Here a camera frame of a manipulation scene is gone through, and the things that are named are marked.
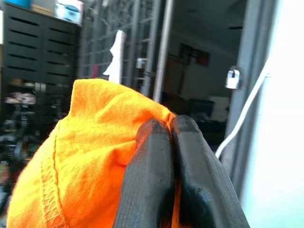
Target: orange t-shirt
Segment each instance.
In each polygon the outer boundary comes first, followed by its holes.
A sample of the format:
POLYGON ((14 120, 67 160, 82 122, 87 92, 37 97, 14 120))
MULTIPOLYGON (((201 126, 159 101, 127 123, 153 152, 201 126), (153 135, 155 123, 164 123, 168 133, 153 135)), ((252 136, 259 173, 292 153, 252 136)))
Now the orange t-shirt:
POLYGON ((9 228, 110 228, 139 127, 174 114, 122 85, 102 79, 74 83, 60 120, 19 177, 9 228))

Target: ceiling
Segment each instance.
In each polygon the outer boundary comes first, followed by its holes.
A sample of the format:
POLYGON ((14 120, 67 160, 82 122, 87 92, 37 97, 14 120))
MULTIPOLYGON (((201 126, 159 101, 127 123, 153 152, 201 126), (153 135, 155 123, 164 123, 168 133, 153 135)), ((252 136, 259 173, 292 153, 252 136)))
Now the ceiling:
POLYGON ((176 0, 172 30, 237 54, 247 0, 176 0))

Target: white cable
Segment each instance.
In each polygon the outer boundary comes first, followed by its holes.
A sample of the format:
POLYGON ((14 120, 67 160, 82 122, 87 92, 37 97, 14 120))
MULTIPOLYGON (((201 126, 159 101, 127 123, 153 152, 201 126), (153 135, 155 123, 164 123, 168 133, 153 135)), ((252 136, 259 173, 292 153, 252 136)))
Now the white cable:
POLYGON ((263 84, 263 81, 265 79, 265 77, 269 74, 269 72, 267 71, 267 69, 269 68, 268 65, 269 65, 269 60, 266 61, 257 81, 256 81, 256 84, 255 86, 253 87, 253 89, 251 90, 245 104, 244 104, 244 107, 241 111, 241 114, 237 120, 237 123, 234 127, 234 129, 232 130, 231 134, 219 145, 216 153, 215 153, 215 156, 217 158, 220 158, 222 152, 223 152, 223 149, 228 145, 228 143, 237 135, 239 129, 241 128, 243 122, 244 122, 244 119, 246 117, 246 114, 253 102, 253 99, 256 97, 261 85, 263 84))

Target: door frame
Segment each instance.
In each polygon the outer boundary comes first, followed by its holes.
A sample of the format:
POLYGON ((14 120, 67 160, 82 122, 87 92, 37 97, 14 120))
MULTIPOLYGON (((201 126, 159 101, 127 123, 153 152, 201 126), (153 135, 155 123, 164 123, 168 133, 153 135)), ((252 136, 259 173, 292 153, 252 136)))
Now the door frame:
MULTIPOLYGON (((241 88, 232 93, 226 137, 232 132, 266 61, 277 2, 278 0, 247 1, 237 58, 237 66, 241 71, 241 88)), ((238 135, 227 145, 220 158, 238 196, 241 194, 249 147, 252 142, 258 97, 257 95, 254 99, 238 135)))

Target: doorway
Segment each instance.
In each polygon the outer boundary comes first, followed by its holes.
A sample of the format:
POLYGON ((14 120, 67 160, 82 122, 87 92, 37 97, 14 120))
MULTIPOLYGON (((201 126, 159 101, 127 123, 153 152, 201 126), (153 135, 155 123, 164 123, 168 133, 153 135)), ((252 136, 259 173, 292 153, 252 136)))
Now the doorway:
POLYGON ((212 150, 223 141, 246 0, 176 0, 161 103, 190 115, 212 150))

